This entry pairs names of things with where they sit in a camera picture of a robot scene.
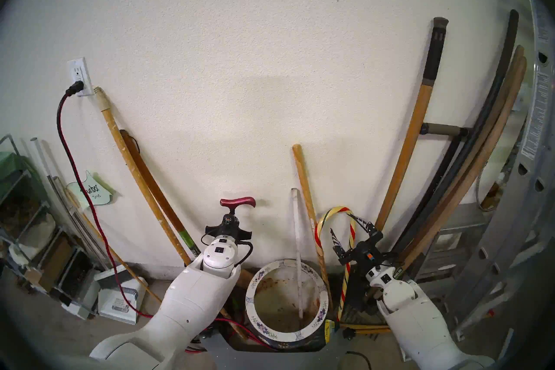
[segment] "outlet cover plate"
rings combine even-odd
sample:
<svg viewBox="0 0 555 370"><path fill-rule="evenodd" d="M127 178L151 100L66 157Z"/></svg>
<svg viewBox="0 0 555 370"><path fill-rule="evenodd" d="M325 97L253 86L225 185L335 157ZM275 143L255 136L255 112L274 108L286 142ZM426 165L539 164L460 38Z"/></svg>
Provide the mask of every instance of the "outlet cover plate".
<svg viewBox="0 0 555 370"><path fill-rule="evenodd" d="M87 71L84 57L68 61L68 71L71 80L70 85L73 85L78 80L82 80L85 84L85 88L77 93L78 97L94 95L93 85L90 84L89 72Z"/></svg>

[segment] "sign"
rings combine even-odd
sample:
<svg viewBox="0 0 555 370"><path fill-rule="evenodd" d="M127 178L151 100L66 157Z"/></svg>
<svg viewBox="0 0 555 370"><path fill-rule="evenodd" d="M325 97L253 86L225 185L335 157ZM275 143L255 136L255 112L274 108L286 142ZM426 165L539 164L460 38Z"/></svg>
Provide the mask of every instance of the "sign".
<svg viewBox="0 0 555 370"><path fill-rule="evenodd" d="M108 204L112 199L112 193L100 183L98 183L88 171L87 178L83 181L83 187L85 188L85 191L89 195L89 198L93 202L94 206ZM86 209L87 207L89 207L89 203L81 192L81 189L79 188L79 184L77 182L69 184L68 189L77 198L77 201L79 201L79 207L81 209Z"/></svg>

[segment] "red cable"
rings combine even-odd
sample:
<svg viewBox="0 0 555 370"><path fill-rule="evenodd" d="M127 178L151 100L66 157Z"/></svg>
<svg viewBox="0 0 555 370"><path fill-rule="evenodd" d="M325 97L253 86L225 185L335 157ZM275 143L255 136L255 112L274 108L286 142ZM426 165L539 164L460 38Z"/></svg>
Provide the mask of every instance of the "red cable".
<svg viewBox="0 0 555 370"><path fill-rule="evenodd" d="M244 330L248 333L249 338L250 338L251 340L254 340L256 343L261 344L262 346L265 346L265 347L267 347L267 348L273 350L273 348L272 348L270 345L264 343L264 342L263 342L262 340L260 340L257 336L255 336L255 335L252 333L251 330L249 330L246 326L240 324L239 322L236 322L236 321L234 321L233 319L227 319L227 318L216 318L215 321L230 322L230 323L232 323L232 324L234 324L234 325L237 325L238 327L244 329Z"/></svg>
<svg viewBox="0 0 555 370"><path fill-rule="evenodd" d="M83 186L83 183L81 182L81 179L79 178L79 172L77 172L77 167L75 166L75 161L73 160L71 152L69 151L69 147L68 147L67 143L65 142L65 138L64 138L64 135L62 133L62 107L63 107L65 101L67 100L67 97L68 97L68 95L64 94L64 96L60 100L60 104L58 105L58 112L56 113L56 127L58 128L58 135L60 137L60 140L62 141L62 145L64 146L65 153L68 156L69 163L71 164L71 168L73 170L73 174L75 175L75 179L77 179L77 183L79 184L79 188L81 189L81 192L83 193L83 195L87 199L87 203L89 203L89 207L90 207L91 212L93 212L94 223L96 224L96 228L98 228L98 232L102 236L102 240L104 241L104 246L106 247L106 253L108 254L108 258L110 259L110 262L112 263L112 266L114 267L115 282L118 284L119 291L122 293L123 300L125 300L125 302L127 303L127 305L131 309L136 311L137 315L144 316L145 318L152 318L152 315L149 315L147 313L143 313L143 312L141 312L141 311L139 311L139 310L137 310L133 307L133 305L129 302L129 300L127 300L127 297L126 297L125 293L123 292L122 284L119 283L118 270L116 269L114 258L112 257L112 253L110 252L110 246L108 245L108 239L104 235L104 231L102 231L102 227L100 227L100 222L98 221L98 217L96 216L96 210L94 209L93 202L90 200L90 197L89 197L87 191L85 191L85 187Z"/></svg>

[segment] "striped candy cane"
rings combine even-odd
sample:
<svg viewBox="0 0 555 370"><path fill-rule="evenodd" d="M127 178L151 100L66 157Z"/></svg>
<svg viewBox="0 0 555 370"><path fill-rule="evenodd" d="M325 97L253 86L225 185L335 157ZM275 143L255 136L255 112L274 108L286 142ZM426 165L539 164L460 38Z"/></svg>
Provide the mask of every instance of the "striped candy cane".
<svg viewBox="0 0 555 370"><path fill-rule="evenodd" d="M331 216L335 215L336 213L345 213L347 215L352 215L353 212L348 207L344 206L337 206L333 207L332 209L328 210L327 213L322 217L320 222L318 222L318 226L314 231L314 240L316 241L317 252L323 258L323 249L322 249L322 242L320 241L320 235L322 233L322 227L326 220ZM353 218L350 218L351 224L351 234L349 235L349 248L353 248L355 246L355 228L356 222ZM345 272L343 275L343 286L341 288L341 300L339 302L339 309L337 310L337 320L341 321L341 315L343 313L343 306L345 304L345 294L347 294L347 284L349 283L349 274L351 273L351 263L348 262L345 265Z"/></svg>

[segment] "wooden stick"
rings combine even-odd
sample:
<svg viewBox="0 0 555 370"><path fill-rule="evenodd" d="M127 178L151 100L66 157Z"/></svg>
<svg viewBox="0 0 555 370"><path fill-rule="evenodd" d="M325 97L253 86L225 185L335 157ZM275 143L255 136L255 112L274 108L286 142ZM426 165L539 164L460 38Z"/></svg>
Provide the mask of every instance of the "wooden stick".
<svg viewBox="0 0 555 370"><path fill-rule="evenodd" d="M191 264L191 258L189 258L189 255L187 255L187 252L185 252L185 249L183 249L177 237L175 237L175 234L169 226L166 218L164 218L162 211L158 207L158 204L156 204L156 200L154 199L154 197L152 197L152 194L150 193L150 189L148 188L147 183L145 182L142 174L137 168L137 164L135 164L133 157L129 153L126 142L123 140L122 135L119 133L118 125L115 123L110 102L108 101L106 94L99 86L94 88L94 93L96 94L96 101L98 102L100 111L104 116L106 125L108 125L108 129L112 133L112 137L114 137L114 141L118 145L118 149L122 154L123 159L125 160L127 167L129 168L129 171L133 175L133 179L135 179L135 182L137 183L141 193L143 194L144 199L147 201L150 209L152 210L152 213L156 217L156 220L160 223L160 226L166 233L169 241L171 242L171 244L173 244L175 250L181 257L185 265Z"/></svg>
<svg viewBox="0 0 555 370"><path fill-rule="evenodd" d="M382 329L389 328L389 325L357 325L357 324L340 324L341 328L352 328L352 329Z"/></svg>
<svg viewBox="0 0 555 370"><path fill-rule="evenodd" d="M522 79L524 78L525 71L526 58L520 57L517 59L517 66L514 73L507 75L505 85L508 86L509 93L495 125L487 136L484 144L479 149L475 158L470 162L468 169L461 176L460 181L453 187L447 197L444 198L436 207L415 239L401 253L400 259L403 261L403 269L407 269L407 267L433 239L449 216L451 216L453 210L455 210L457 205L459 205L462 198L465 196L466 192L469 190L470 186L480 173L482 166L491 155L491 152L495 148L497 141L503 132L505 124L507 123L514 101L518 96L518 91L520 89Z"/></svg>
<svg viewBox="0 0 555 370"><path fill-rule="evenodd" d="M495 100L495 103L493 104L490 115L486 119L486 122L484 123L484 126L482 128L482 131L480 132L480 135L476 139L476 142L475 142L474 146L472 147L472 150L469 152L468 157L466 158L465 162L462 164L462 167L459 170L459 174L457 174L457 176L453 180L451 186L445 192L445 195L440 200L440 203L443 200L445 200L445 198L455 188L457 183L460 181L462 175L468 169L468 166L470 165L470 163L472 162L472 160L475 158L476 154L478 153L478 151L482 147L483 143L486 141L486 138L489 136L493 126L495 125L497 119L499 118L499 115L501 113L501 109L503 109L503 106L505 105L505 103L507 101L507 98L509 96L509 92L511 90L511 82L513 82L515 78L518 78L518 76L517 76L518 67L521 66L520 60L523 57L524 57L524 48L522 46L518 45L516 47L516 49L514 50L513 59L511 61L509 69L507 71L505 82L501 86L501 89L499 90L499 94L497 94L497 98Z"/></svg>
<svg viewBox="0 0 555 370"><path fill-rule="evenodd" d="M429 44L428 58L426 60L426 66L424 67L424 76L422 78L420 90L418 91L418 98L416 99L411 121L408 125L405 141L403 142L403 147L401 148L401 153L399 154L397 165L393 172L393 177L391 178L378 218L376 219L375 226L379 231L384 229L387 218L389 217L391 208L393 207L393 203L395 202L395 198L397 197L397 193L399 192L399 188L401 187L401 183L407 171L408 163L411 160L412 152L416 146L420 128L424 122L429 99L432 96L433 84L436 81L437 71L440 67L447 23L448 20L445 18L434 18L433 20L432 39Z"/></svg>
<svg viewBox="0 0 555 370"><path fill-rule="evenodd" d="M79 203L77 203L77 201L75 200L75 196L73 195L73 193L69 190L69 189L64 189L65 191L65 195L67 196L68 200L71 201L71 204L73 205L73 207L75 207L75 209L77 211L79 211ZM100 241L102 240L102 236L100 235L100 233L96 230L96 228L94 227L93 223L89 220L89 218L84 214L81 213L83 219L85 219L86 224L89 226L89 229L91 231L93 231L96 236L100 239ZM115 251L112 249L111 246L109 246L110 248L110 253L112 254L112 256L118 260L120 263L122 263L122 266L125 267L125 269L129 272L129 274L131 276L133 276L133 279L135 279L136 281L138 281L141 285L143 285L145 287L145 289L147 290L147 292L154 297L155 300L157 300L159 303L162 303L162 299L160 297L158 297L155 293L153 293L146 282L142 281L141 279L139 279L139 277L135 274L135 272L133 270L131 270L131 267L129 267L125 261L123 261L117 253L115 253Z"/></svg>
<svg viewBox="0 0 555 370"><path fill-rule="evenodd" d="M310 226L312 228L312 237L315 237L316 225L318 225L318 220L316 219L316 212L314 211L314 206L312 204L312 196L310 195L309 180L306 176L305 170L305 157L302 154L301 145L293 145L293 157L295 158L295 164L297 164L297 173L299 174L299 182L301 183L302 196L305 201L306 211L308 212L310 219ZM329 309L333 309L333 304L331 301L331 289L330 281L327 278L326 262L323 259L322 249L314 241L314 246L316 247L316 254L318 256L318 265L320 266L320 275L322 276L323 282L327 287L327 296L330 301Z"/></svg>
<svg viewBox="0 0 555 370"><path fill-rule="evenodd" d="M222 308L220 310L221 315L226 318L226 319L232 319L232 316L228 313L228 311L224 308ZM247 341L249 338L248 336L243 332L243 330L241 328L239 328L237 325L232 324L231 322L229 322L229 325L233 328L233 330L237 333L237 335L243 339L244 341Z"/></svg>
<svg viewBox="0 0 555 370"><path fill-rule="evenodd" d="M148 189L151 191L152 196L156 199L160 208L164 211L165 215L168 217L168 220L174 226L175 230L181 236L191 253L198 257L200 255L200 249L197 247L183 224L181 220L179 220L178 216L175 214L174 210L170 206L170 203L166 200L166 197L162 193L162 190L154 180L150 170L148 169L147 165L143 161L143 157L141 157L139 150L137 149L136 142L133 141L133 138L129 135L129 133L125 130L119 130L120 134L123 137L123 141L126 143L127 149L129 149L129 154L137 164L137 168L141 173L143 179L147 183Z"/></svg>
<svg viewBox="0 0 555 370"><path fill-rule="evenodd" d="M383 333L391 333L391 329L390 328L356 329L355 333L357 333L357 334L383 334Z"/></svg>

